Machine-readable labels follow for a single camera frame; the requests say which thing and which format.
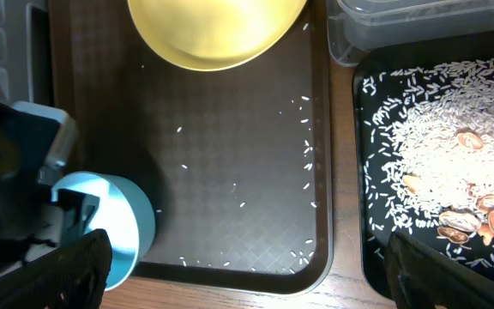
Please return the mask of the yellow round plate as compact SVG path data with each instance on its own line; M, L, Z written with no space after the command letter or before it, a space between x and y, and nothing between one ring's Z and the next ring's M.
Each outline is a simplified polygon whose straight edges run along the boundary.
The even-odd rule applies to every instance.
M168 63L227 70L263 54L301 15L305 0L129 0L143 41Z

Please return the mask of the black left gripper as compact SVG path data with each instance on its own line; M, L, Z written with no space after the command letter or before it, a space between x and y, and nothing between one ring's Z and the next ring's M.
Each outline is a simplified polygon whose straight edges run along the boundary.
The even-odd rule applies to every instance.
M99 204L99 197L55 190L33 174L0 177L0 274L75 242Z

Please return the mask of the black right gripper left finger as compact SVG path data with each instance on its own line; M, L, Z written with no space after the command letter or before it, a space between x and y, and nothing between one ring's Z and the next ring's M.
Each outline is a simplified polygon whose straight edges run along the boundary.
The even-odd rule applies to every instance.
M0 308L99 308L111 270L105 230L95 229L0 277Z

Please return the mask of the blue bowl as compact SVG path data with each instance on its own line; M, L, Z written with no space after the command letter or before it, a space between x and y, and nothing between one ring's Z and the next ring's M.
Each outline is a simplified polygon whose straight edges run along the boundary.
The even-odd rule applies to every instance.
M147 254L156 234L155 214L144 191L134 182L102 173L75 172L52 187L52 200L60 190L85 193L99 199L86 233L106 231L111 243L111 269L105 289L112 290L129 278Z

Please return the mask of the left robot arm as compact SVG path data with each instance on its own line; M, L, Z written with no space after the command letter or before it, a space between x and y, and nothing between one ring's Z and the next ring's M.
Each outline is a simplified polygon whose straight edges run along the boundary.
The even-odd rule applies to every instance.
M106 275L107 237L86 230L97 199L55 186L74 138L62 110L0 102L0 276Z

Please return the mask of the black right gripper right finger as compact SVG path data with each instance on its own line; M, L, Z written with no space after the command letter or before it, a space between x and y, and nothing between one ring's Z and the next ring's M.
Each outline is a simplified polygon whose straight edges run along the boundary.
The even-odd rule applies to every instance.
M404 233L392 233L384 269L398 308L494 308L494 282Z

